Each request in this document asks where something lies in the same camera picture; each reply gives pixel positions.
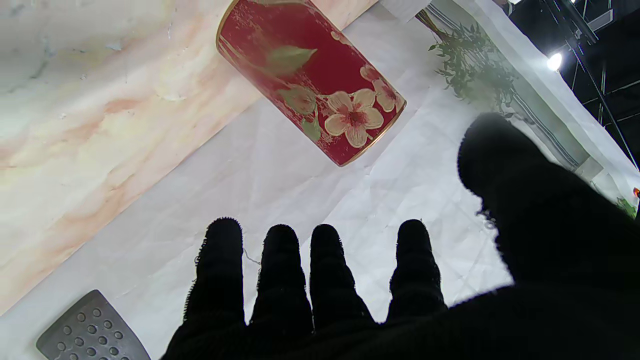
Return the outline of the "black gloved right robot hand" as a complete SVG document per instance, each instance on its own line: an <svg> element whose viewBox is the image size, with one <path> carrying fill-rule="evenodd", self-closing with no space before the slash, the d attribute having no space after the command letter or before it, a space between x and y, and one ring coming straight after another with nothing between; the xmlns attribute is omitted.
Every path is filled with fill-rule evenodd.
<svg viewBox="0 0 640 360"><path fill-rule="evenodd" d="M218 218L163 359L637 360L639 225L495 112L466 130L457 169L497 230L511 285L448 307L426 226L409 219L398 228L386 321L377 323L338 231L314 228L306 284L297 235L279 224L263 241L246 323L242 228Z"/></svg>

